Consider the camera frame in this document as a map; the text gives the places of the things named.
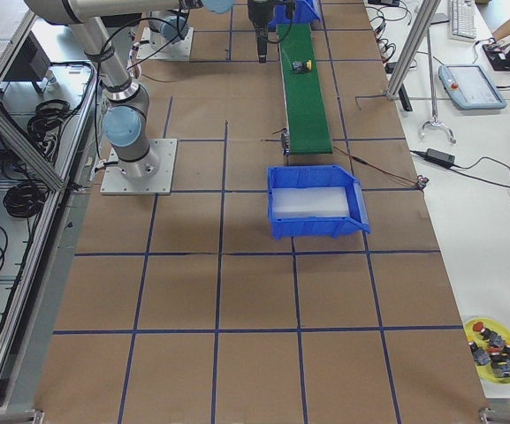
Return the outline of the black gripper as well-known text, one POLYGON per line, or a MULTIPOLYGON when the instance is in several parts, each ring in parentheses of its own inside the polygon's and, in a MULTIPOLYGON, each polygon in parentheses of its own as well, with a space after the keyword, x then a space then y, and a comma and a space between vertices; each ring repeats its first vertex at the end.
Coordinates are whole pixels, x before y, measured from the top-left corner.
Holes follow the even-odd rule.
POLYGON ((275 2, 271 0, 248 0, 247 14, 255 30, 258 62, 267 61, 269 23, 274 19, 275 2))

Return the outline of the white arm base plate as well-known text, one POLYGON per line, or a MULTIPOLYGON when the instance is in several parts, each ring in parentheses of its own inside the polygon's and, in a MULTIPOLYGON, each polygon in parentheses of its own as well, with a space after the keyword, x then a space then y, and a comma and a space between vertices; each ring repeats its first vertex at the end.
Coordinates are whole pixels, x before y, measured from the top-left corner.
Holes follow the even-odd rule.
POLYGON ((177 156, 176 139, 149 139, 149 152, 139 162, 127 163, 118 158, 114 148, 103 175, 103 195, 170 195, 177 156))
POLYGON ((184 40, 170 42, 157 33, 151 33, 145 27, 136 53, 137 60, 146 57, 152 60, 169 62, 188 62, 191 57, 194 28, 190 27, 184 40))

